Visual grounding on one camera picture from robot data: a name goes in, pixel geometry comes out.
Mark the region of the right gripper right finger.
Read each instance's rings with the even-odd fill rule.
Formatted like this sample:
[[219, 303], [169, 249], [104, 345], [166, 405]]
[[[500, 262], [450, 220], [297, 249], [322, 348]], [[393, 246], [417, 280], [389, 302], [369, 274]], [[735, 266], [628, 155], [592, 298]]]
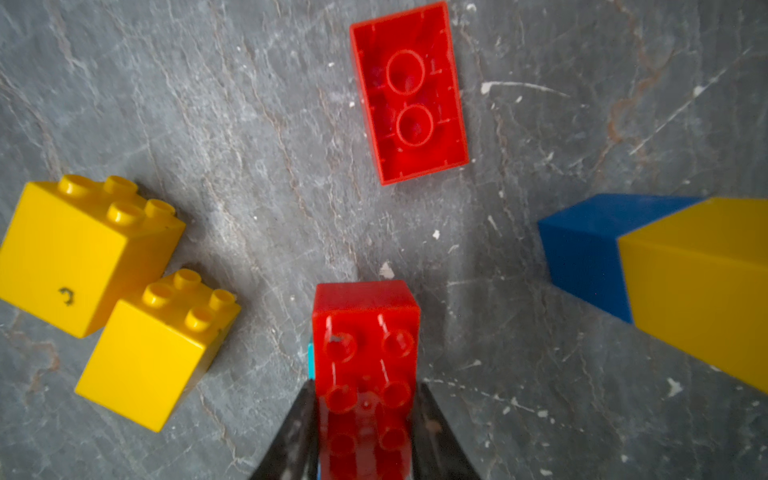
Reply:
[[411, 443], [414, 479], [480, 479], [424, 382], [414, 397]]

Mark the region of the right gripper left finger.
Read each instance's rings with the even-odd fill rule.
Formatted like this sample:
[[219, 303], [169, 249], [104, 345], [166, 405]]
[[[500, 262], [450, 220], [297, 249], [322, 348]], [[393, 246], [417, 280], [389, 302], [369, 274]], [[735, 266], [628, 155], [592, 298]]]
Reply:
[[304, 382], [250, 479], [318, 478], [318, 402], [315, 381]]

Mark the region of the teal lego brick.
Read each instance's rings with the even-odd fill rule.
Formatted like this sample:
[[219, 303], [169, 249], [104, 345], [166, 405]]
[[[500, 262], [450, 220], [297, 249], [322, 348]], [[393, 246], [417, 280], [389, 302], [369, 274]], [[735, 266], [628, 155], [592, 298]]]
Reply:
[[307, 346], [307, 368], [308, 378], [314, 380], [316, 378], [316, 366], [315, 366], [315, 349], [314, 343], [310, 342]]

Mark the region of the long red lego brick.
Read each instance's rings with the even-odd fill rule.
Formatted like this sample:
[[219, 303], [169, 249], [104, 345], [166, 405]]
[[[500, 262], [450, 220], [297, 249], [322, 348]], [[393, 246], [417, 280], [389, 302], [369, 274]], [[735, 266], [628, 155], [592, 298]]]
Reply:
[[321, 478], [409, 476], [420, 317], [402, 280], [317, 286], [312, 328]]

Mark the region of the small blue lego brick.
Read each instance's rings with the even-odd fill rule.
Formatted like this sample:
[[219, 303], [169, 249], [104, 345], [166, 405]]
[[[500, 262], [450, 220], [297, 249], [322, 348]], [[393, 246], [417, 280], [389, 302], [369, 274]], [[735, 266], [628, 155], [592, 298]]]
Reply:
[[701, 197], [597, 194], [538, 221], [552, 283], [631, 324], [619, 239]]

